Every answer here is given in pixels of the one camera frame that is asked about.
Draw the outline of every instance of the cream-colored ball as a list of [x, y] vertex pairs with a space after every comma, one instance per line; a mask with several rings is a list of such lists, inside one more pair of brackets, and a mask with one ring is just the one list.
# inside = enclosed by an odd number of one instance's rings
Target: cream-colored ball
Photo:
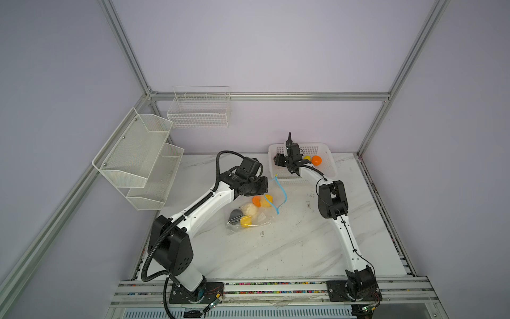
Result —
[[259, 213], [258, 207], [253, 203], [244, 204], [241, 206], [241, 210], [243, 211], [243, 214], [250, 217], [256, 216]]

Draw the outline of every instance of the wire mesh basket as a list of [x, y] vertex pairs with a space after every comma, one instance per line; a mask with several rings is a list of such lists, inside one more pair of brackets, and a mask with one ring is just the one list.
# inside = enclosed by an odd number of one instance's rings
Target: wire mesh basket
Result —
[[226, 128], [230, 118], [228, 86], [174, 86], [167, 116], [176, 129]]
[[[314, 157], [318, 155], [322, 158], [320, 165], [315, 166], [329, 178], [335, 178], [338, 171], [333, 159], [333, 155], [326, 144], [322, 143], [298, 143], [303, 155]], [[278, 181], [281, 184], [301, 184], [308, 181], [296, 174], [292, 174], [286, 167], [274, 165], [273, 157], [276, 153], [287, 155], [285, 144], [273, 144], [269, 146], [269, 171], [271, 176], [278, 175]]]
[[172, 121], [153, 114], [133, 117], [110, 152], [108, 142], [96, 155], [92, 165], [137, 210], [160, 210], [181, 162], [184, 149], [166, 143]]

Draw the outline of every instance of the plastic bag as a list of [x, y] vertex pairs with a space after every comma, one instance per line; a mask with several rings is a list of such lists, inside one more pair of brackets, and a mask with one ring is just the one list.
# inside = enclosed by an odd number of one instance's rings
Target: plastic bag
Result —
[[287, 201], [287, 194], [278, 182], [278, 178], [267, 182], [268, 191], [264, 195], [239, 196], [230, 205], [226, 213], [226, 228], [239, 232], [247, 228], [273, 223], [279, 215], [279, 208]]

